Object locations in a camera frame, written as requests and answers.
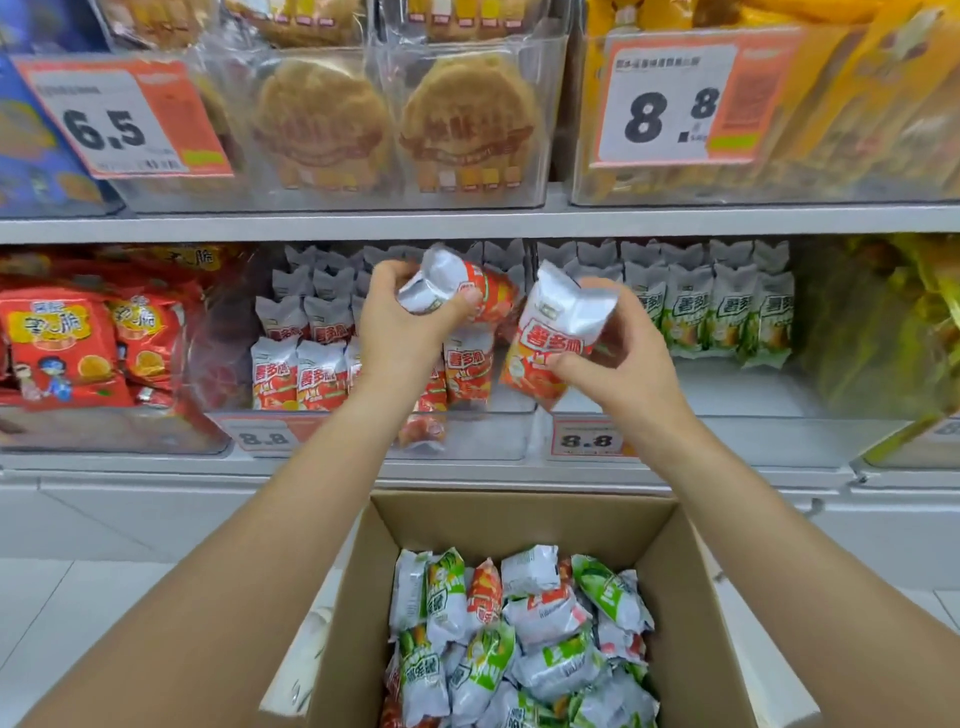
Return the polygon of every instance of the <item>potato chip bag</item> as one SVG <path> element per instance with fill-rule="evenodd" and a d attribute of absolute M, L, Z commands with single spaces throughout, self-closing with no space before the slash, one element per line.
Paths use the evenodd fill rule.
<path fill-rule="evenodd" d="M 0 327 L 27 408 L 133 405 L 99 294 L 56 286 L 6 290 Z"/>

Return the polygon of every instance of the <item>shelf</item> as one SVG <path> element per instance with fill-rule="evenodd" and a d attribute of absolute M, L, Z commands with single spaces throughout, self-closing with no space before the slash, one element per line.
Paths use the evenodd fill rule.
<path fill-rule="evenodd" d="M 960 231 L 960 205 L 576 207 L 552 184 L 539 209 L 157 215 L 0 220 L 0 244 Z"/>

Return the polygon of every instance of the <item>hand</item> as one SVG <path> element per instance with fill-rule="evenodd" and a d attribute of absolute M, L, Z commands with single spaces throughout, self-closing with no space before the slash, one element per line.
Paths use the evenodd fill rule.
<path fill-rule="evenodd" d="M 436 311 L 414 316 L 397 302 L 396 291 L 416 272 L 414 263 L 378 263 L 357 330 L 363 363 L 360 383 L 386 393 L 407 410 L 413 410 L 423 394 L 446 337 L 476 313 L 483 298 L 476 288 L 467 289 Z"/>
<path fill-rule="evenodd" d="M 580 284 L 619 292 L 605 335 L 622 343 L 625 358 L 610 368 L 575 353 L 562 353 L 549 357 L 547 364 L 560 379 L 603 407 L 645 460 L 645 444 L 663 434 L 683 432 L 696 417 L 680 388 L 663 336 L 636 294 L 607 279 L 583 278 Z"/>

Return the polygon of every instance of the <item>right hand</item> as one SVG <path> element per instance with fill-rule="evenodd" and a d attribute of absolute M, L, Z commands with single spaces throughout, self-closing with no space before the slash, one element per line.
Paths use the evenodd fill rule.
<path fill-rule="evenodd" d="M 663 336 L 639 298 L 612 280 L 583 278 L 579 282 L 585 288 L 619 293 L 608 327 L 622 340 L 626 358 L 610 368 L 575 353 L 562 353 L 549 357 L 550 370 L 599 404 L 635 447 L 642 448 L 644 441 L 656 439 L 665 428 L 682 432 L 696 416 L 680 388 Z"/>

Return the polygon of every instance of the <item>cardboard box flap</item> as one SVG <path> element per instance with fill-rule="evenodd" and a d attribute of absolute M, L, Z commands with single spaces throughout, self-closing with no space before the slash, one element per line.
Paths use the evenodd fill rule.
<path fill-rule="evenodd" d="M 716 591 L 681 509 L 636 570 L 657 623 L 648 645 L 660 728 L 756 728 Z"/>

